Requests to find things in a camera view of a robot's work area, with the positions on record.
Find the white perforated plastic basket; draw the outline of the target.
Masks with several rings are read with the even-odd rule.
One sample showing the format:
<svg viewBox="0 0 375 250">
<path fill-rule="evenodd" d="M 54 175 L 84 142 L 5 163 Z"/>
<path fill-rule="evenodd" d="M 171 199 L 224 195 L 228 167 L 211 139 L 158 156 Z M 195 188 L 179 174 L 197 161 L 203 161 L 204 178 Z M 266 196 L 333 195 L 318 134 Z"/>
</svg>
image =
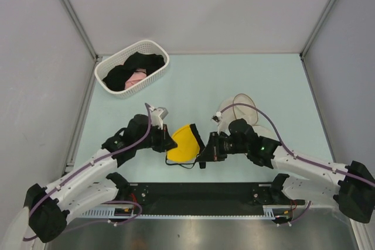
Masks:
<svg viewBox="0 0 375 250">
<path fill-rule="evenodd" d="M 110 70 L 120 65 L 121 63 L 124 63 L 130 55 L 133 55 L 136 52 L 142 54 L 161 55 L 163 57 L 165 64 L 157 71 L 153 72 L 149 76 L 146 76 L 143 80 L 131 86 L 129 89 L 125 89 L 122 91 L 110 90 L 103 82 L 103 79 L 107 76 Z M 157 79 L 161 78 L 168 70 L 169 63 L 170 58 L 167 52 L 164 50 L 164 48 L 158 45 L 153 40 L 145 39 L 140 40 L 132 45 L 129 45 L 128 47 L 118 51 L 117 53 L 98 63 L 94 69 L 94 75 L 100 86 L 102 86 L 102 88 L 106 92 L 108 92 L 115 98 L 126 99 L 140 92 L 143 88 L 149 86 L 150 84 L 154 83 Z"/>
</svg>

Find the black garment in basket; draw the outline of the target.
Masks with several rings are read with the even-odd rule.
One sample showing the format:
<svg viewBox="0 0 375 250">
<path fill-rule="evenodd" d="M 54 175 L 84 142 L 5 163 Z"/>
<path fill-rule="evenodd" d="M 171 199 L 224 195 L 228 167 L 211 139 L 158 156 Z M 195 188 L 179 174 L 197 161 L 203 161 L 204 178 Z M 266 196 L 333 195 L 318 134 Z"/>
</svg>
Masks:
<svg viewBox="0 0 375 250">
<path fill-rule="evenodd" d="M 103 78 L 103 82 L 112 91 L 123 91 L 125 90 L 125 82 L 136 69 L 145 69 L 147 76 L 150 76 L 164 65 L 165 62 L 162 55 L 136 52 L 130 55 L 123 64 L 111 69 L 107 76 Z"/>
</svg>

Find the yellow bra with black straps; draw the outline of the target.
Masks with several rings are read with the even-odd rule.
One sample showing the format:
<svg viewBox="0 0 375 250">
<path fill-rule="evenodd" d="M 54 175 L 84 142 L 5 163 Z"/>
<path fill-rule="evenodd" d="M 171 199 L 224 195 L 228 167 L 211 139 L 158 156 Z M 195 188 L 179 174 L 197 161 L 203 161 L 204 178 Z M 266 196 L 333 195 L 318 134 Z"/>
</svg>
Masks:
<svg viewBox="0 0 375 250">
<path fill-rule="evenodd" d="M 196 124 L 181 127 L 172 135 L 172 139 L 176 142 L 177 147 L 166 153 L 165 164 L 192 169 L 196 164 L 197 156 L 205 148 Z"/>
</svg>

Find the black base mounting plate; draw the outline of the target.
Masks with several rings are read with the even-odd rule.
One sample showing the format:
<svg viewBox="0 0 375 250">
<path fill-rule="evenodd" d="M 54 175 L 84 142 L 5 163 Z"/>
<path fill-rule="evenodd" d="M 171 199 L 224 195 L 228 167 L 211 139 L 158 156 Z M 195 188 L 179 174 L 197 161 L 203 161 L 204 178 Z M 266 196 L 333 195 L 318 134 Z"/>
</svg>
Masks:
<svg viewBox="0 0 375 250">
<path fill-rule="evenodd" d="M 138 183 L 120 189 L 116 200 L 135 200 L 151 213 L 168 207 L 173 212 L 244 213 L 253 206 L 281 204 L 269 186 L 259 183 Z"/>
</svg>

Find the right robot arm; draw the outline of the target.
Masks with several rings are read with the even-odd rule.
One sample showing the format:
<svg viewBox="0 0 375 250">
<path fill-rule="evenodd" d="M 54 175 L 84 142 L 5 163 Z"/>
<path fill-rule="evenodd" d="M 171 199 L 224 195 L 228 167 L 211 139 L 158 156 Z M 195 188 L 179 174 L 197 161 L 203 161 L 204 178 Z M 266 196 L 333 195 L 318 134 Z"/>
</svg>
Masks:
<svg viewBox="0 0 375 250">
<path fill-rule="evenodd" d="M 337 206 L 350 219 L 367 224 L 374 210 L 374 177 L 357 161 L 346 165 L 301 156 L 281 141 L 259 135 L 243 119 L 230 123 L 229 133 L 212 132 L 197 162 L 221 162 L 245 154 L 255 165 L 279 170 L 270 189 L 277 204 L 306 200 Z"/>
</svg>

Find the pink garment in basket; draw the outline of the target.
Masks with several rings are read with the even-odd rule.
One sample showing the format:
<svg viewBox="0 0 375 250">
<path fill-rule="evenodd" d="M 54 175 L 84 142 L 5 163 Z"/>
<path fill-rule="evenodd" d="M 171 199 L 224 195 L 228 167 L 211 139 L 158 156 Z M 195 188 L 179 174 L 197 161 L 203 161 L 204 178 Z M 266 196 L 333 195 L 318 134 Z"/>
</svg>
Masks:
<svg viewBox="0 0 375 250">
<path fill-rule="evenodd" d="M 125 89 L 132 87 L 147 77 L 145 69 L 136 69 L 131 77 L 125 82 Z"/>
</svg>

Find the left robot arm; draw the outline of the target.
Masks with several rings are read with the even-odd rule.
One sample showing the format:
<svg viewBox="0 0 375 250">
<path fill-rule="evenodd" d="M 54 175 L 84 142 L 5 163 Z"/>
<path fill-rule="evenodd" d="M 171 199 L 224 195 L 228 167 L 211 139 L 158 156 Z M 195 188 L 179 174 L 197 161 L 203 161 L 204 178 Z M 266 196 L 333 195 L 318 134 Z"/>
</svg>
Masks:
<svg viewBox="0 0 375 250">
<path fill-rule="evenodd" d="M 35 238 L 44 243 L 54 240 L 76 217 L 100 204 L 118 203 L 142 211 L 117 169 L 141 149 L 162 153 L 177 147 L 163 122 L 167 110 L 147 110 L 147 115 L 135 115 L 78 168 L 47 186 L 29 188 L 24 205 L 29 208 L 28 224 Z"/>
</svg>

